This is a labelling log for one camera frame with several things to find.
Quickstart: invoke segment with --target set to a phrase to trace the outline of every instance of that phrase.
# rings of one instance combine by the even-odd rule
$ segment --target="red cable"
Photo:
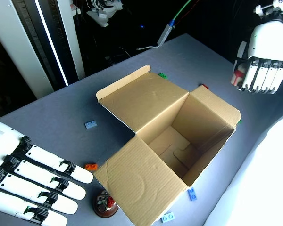
[[[192,11],[192,9],[196,6],[196,4],[197,4],[199,1],[200,1],[200,0],[197,0],[197,1],[194,3],[194,5],[192,6],[192,8],[191,8],[186,14],[184,14],[184,15],[179,19],[179,21],[175,24],[175,26],[178,25],[179,22],[180,22],[186,15],[188,15],[189,12]]]

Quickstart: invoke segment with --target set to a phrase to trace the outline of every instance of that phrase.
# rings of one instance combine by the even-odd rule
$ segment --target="red strawberry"
[[[111,196],[109,196],[108,199],[107,199],[107,207],[112,208],[114,203],[115,203],[115,201],[113,200],[113,198]]]

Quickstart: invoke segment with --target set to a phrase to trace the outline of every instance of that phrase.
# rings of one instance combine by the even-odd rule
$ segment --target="green cable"
[[[188,0],[185,4],[184,4],[184,6],[179,10],[179,12],[174,16],[174,18],[173,18],[173,20],[175,20],[176,19],[176,17],[178,17],[178,15],[181,13],[181,11],[183,11],[183,9],[190,3],[190,1],[192,1],[192,0]]]

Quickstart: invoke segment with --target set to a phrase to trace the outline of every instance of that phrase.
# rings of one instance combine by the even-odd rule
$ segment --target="blue connector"
[[[165,222],[168,222],[168,221],[174,220],[174,219],[175,219],[175,216],[174,216],[173,212],[167,213],[161,218],[162,223],[165,223]]]
[[[193,187],[190,190],[188,190],[188,193],[191,201],[197,200],[195,190]]]
[[[173,27],[174,22],[175,22],[175,20],[174,20],[174,19],[172,19],[172,20],[169,22],[169,26],[170,26],[170,27]]]
[[[86,129],[90,129],[90,128],[96,127],[96,126],[97,126],[97,125],[96,125],[96,122],[95,122],[95,121],[89,121],[89,122],[86,122],[86,123],[85,123]]]

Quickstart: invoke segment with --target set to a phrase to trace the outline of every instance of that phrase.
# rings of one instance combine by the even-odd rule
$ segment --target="brown round base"
[[[94,212],[101,218],[109,218],[111,216],[113,216],[117,210],[118,210],[118,206],[115,204],[111,209],[105,211],[106,207],[102,205],[98,205],[98,197],[100,195],[102,195],[103,192],[101,192],[96,198],[95,198],[95,201],[93,203],[93,209],[94,209]]]

